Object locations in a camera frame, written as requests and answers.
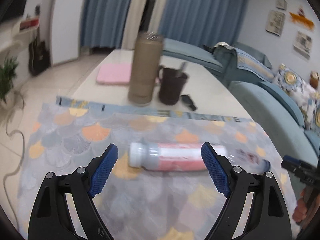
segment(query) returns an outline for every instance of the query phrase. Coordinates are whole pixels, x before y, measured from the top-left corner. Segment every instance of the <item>guitar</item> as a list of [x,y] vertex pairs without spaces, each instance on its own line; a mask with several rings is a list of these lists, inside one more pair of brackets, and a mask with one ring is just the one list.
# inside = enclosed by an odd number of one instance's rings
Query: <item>guitar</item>
[[[36,16],[40,15],[40,5],[36,6]],[[37,76],[50,66],[50,53],[45,48],[45,42],[40,41],[40,27],[36,38],[29,44],[29,72]]]

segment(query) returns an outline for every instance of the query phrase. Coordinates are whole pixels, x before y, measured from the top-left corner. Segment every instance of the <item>tall cylindrical container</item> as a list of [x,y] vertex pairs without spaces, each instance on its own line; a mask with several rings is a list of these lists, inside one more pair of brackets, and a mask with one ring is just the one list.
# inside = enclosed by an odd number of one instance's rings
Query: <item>tall cylindrical container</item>
[[128,98],[139,106],[146,106],[152,100],[160,57],[163,50],[163,36],[140,33],[137,37]]

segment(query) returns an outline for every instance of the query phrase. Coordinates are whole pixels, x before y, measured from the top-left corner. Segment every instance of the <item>white table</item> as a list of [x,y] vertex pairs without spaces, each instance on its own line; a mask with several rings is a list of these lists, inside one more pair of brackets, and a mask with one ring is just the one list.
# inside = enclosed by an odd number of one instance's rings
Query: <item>white table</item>
[[[131,63],[132,50],[116,49],[108,55],[80,85],[72,98],[114,105],[131,105],[128,100],[129,86],[106,86],[96,83],[100,65],[106,63]],[[161,64],[170,68],[179,68],[181,59],[162,56]],[[233,95],[203,66],[188,63],[185,72],[189,80],[183,94],[191,96],[198,110],[195,113],[251,118]],[[191,110],[179,101],[174,106],[166,106],[158,99],[159,86],[154,89],[153,99],[148,107],[159,110],[190,112]]]

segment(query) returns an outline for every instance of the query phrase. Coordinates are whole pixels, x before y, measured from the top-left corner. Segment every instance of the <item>throw pillow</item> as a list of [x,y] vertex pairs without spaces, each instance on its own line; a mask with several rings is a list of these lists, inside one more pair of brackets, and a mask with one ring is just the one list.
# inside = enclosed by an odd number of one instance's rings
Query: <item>throw pillow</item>
[[317,104],[317,108],[314,111],[310,129],[320,137],[320,102]]
[[320,105],[320,94],[297,73],[284,65],[279,68],[273,83],[295,101],[303,114],[306,130],[311,129],[314,115]]
[[298,87],[301,86],[302,80],[303,79],[297,73],[282,64],[273,80],[273,84],[277,85],[288,94],[288,92],[292,90],[297,90]]

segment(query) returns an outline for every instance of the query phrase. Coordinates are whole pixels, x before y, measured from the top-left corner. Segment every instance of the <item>white wall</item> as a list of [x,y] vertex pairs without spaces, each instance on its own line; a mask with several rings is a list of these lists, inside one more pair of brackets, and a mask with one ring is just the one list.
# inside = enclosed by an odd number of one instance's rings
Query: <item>white wall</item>
[[[24,10],[23,17],[25,18],[27,14],[31,17],[35,15],[36,5],[41,5],[41,14],[40,14],[40,37],[42,40],[45,40],[46,47],[49,49],[49,34],[50,34],[50,20],[51,20],[51,8],[53,0],[27,0]],[[0,25],[0,42],[6,43],[13,40],[11,36],[11,30],[13,25],[17,20],[12,20]],[[33,40],[33,34],[24,34],[17,37],[22,40],[23,47],[18,52],[12,51],[11,56],[17,56],[19,61],[19,66],[17,68],[17,79],[15,80],[15,86],[19,86],[26,82],[31,76],[28,70],[29,62],[29,53],[28,45]]]
[[[307,0],[286,1],[287,11],[282,11],[286,14],[286,20],[282,35],[278,37],[265,30],[269,10],[278,10],[276,0],[248,0],[248,8],[238,41],[266,54],[274,71],[277,71],[278,66],[284,63],[309,81],[311,70],[320,73],[320,21]],[[297,13],[300,5],[303,6],[306,18],[315,24],[313,31],[291,22],[289,12]],[[293,48],[298,30],[313,39],[310,59],[306,59]]]

